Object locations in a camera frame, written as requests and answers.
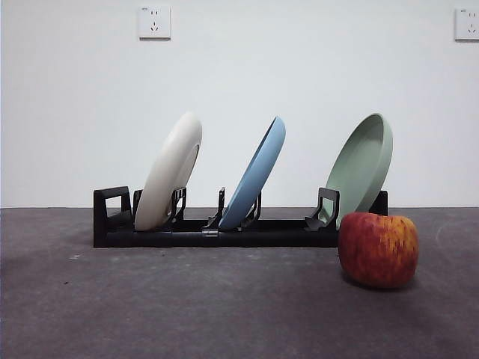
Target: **dish rack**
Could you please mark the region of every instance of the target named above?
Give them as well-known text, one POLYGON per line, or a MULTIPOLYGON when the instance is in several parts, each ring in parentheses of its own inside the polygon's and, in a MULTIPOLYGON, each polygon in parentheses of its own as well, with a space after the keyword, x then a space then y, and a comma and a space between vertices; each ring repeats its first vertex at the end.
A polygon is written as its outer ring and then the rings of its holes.
MULTIPOLYGON (((133 208, 128 187, 94 191, 94 247, 317 247, 338 246, 336 219, 339 214, 339 191, 320 188, 318 205, 304 219, 262 219, 261 193, 249 214, 234 230, 219 230, 218 224, 225 210, 225 188, 219 191, 218 209, 208 219, 185 219, 186 187, 171 194, 171 212, 168 220, 151 231, 135 231, 135 215, 142 190, 133 194, 133 208), (106 200, 121 197, 121 211, 108 216, 106 200), (321 220, 323 201, 332 202, 332 215, 321 220)), ((370 213, 388 214, 388 192, 381 191, 370 213)))

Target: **blue plate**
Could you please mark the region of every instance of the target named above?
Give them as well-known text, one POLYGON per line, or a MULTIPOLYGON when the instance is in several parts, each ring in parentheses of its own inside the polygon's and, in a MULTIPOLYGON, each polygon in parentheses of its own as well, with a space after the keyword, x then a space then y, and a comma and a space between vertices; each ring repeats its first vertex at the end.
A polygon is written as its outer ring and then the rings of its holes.
POLYGON ((284 122, 281 118, 276 117, 239 181, 230 204, 219 222, 220 230, 232 230, 245 219, 276 163, 285 137, 284 122))

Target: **red apple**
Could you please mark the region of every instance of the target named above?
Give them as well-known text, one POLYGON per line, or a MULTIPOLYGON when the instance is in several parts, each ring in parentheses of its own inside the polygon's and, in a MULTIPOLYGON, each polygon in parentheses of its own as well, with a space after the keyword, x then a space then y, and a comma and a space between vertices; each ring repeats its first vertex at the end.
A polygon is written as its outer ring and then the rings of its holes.
POLYGON ((354 212, 339 229, 339 260, 354 280, 378 288, 398 288, 418 264, 418 231, 402 216, 354 212))

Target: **white plate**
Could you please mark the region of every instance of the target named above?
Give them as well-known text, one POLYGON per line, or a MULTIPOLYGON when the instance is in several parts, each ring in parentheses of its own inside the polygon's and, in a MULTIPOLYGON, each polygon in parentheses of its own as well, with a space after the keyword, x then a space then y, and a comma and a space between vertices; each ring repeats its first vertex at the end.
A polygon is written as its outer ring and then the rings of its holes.
POLYGON ((136 210, 136 230, 153 230, 168 220, 171 193, 186 186, 200 150, 201 137, 200 121, 193 113, 185 113, 153 163, 136 210))

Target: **plate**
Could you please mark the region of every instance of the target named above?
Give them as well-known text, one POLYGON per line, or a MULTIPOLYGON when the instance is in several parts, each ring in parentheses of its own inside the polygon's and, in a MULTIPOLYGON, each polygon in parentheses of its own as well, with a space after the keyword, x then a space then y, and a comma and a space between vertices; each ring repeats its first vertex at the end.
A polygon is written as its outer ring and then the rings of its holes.
MULTIPOLYGON (((339 191, 339 216, 368 212, 381 191, 391 164, 391 127, 380 114, 372 114, 354 130, 339 153, 326 187, 339 191)), ((324 201, 320 218, 328 220, 332 203, 324 201)))
POLYGON ((285 137, 284 122, 280 117, 276 117, 233 193, 223 218, 219 222, 220 230, 232 230, 238 227, 247 216, 276 163, 285 137))
POLYGON ((186 186, 195 166, 202 137, 201 123, 185 113, 166 138, 141 193, 136 230, 153 230, 168 220, 173 190, 186 186))

